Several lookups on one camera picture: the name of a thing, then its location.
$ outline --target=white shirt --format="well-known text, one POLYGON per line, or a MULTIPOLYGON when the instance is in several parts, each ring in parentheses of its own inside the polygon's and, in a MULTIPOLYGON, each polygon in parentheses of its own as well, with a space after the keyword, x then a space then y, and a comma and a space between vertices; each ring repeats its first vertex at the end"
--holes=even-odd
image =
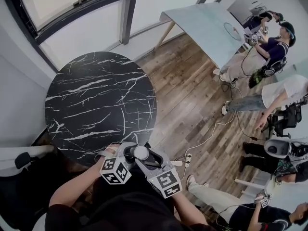
POLYGON ((279 106, 290 105, 298 102, 307 92, 308 79, 301 75, 292 75, 277 83, 269 84, 262 89, 262 100, 268 108, 274 100, 285 90, 288 98, 279 106))

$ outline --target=marble surface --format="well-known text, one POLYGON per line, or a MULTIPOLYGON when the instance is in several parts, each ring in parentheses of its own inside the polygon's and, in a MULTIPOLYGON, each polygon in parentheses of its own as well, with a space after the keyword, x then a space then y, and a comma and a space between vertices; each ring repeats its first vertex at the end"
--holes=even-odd
POLYGON ((54 78, 45 118, 54 145, 90 166, 97 152, 112 142, 148 141, 156 119, 155 92, 130 59, 92 52, 69 62, 54 78))
POLYGON ((195 4, 192 6, 162 12, 160 20, 173 20, 222 68, 245 43, 244 28, 218 2, 195 4), (225 29, 225 22, 236 28, 240 40, 235 40, 225 29))

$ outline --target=person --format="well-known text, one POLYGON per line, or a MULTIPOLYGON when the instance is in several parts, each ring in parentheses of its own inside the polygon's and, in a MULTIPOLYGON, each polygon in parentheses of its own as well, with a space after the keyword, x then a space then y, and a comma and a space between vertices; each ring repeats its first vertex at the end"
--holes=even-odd
POLYGON ((245 231, 283 231, 293 224, 303 225, 308 220, 308 203, 297 206, 293 213, 261 204, 246 204, 241 199, 213 188, 199 185, 194 176, 187 179, 188 191, 205 204, 212 206, 229 227, 245 231))
POLYGON ((277 107, 292 104, 308 93, 308 79, 301 75, 292 75, 276 83, 265 85, 261 94, 253 94, 233 101, 226 101, 221 109, 225 115, 234 111, 260 111, 264 115, 257 122, 256 128, 263 128, 268 116, 277 107))
POLYGON ((257 32, 260 28, 265 30, 265 23, 275 19, 276 23, 283 21, 281 13, 266 11, 259 16, 251 16, 244 24, 243 28, 249 28, 252 33, 257 32))
MULTIPOLYGON (((107 151, 114 153, 111 146, 107 151)), ((180 192, 164 199, 149 184, 138 167, 124 185, 109 185, 100 177, 104 157, 87 171, 62 185, 51 197, 45 219, 46 231, 215 231, 204 215, 180 192), (85 225, 72 208, 81 194, 93 185, 94 212, 85 225), (174 206, 181 218, 174 216, 174 206)))
POLYGON ((295 41, 294 27, 289 22, 283 22, 279 37, 269 38, 267 42, 260 40, 260 45, 257 44, 248 51, 235 54, 221 70, 215 69, 213 73, 228 83, 235 82, 238 78, 249 78, 262 66, 281 61, 295 41))
POLYGON ((308 161, 294 167, 288 157, 285 159, 279 159, 277 157, 270 156, 264 150, 263 145, 260 144, 244 142, 243 150, 246 154, 261 157, 242 157, 240 171, 243 171, 245 166, 253 166, 276 176, 277 181, 297 183, 308 180, 308 161))

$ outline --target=hair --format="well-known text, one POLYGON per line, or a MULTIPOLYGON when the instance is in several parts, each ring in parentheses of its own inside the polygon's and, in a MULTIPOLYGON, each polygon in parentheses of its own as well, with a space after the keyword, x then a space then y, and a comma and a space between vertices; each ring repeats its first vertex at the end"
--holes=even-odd
POLYGON ((294 30, 293 25, 292 25, 291 23, 285 21, 285 22, 281 23, 280 26, 285 27, 285 28, 287 28, 290 32, 292 32, 292 34, 293 34, 294 37, 293 37, 293 38, 290 38, 290 43, 289 43, 289 47, 292 47, 292 46, 295 44, 295 42, 296 42, 295 30, 294 30))
POLYGON ((269 11, 270 13, 275 14, 276 16, 279 17, 279 19, 276 20, 277 23, 280 22, 280 21, 283 21, 283 15, 282 15, 282 13, 277 13, 277 12, 274 12, 274 11, 271 11, 271 10, 268 10, 268 11, 269 11))
POLYGON ((308 210, 304 212, 303 218, 296 220, 294 223, 297 225, 303 225, 308 220, 308 210))

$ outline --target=jeans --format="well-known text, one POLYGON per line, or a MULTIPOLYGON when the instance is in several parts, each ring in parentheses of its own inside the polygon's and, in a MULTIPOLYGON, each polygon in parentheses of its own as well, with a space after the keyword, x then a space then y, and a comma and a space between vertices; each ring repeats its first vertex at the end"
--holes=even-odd
POLYGON ((261 171, 268 172, 273 174, 279 163, 279 158, 270 156, 264 150, 263 145, 249 143, 244 147, 244 150, 247 154, 252 154, 261 157, 249 156, 245 157, 242 161, 244 166, 253 166, 261 171))
POLYGON ((254 94, 240 99, 235 99, 226 104, 228 112, 232 111, 259 111, 265 110, 262 95, 254 94))

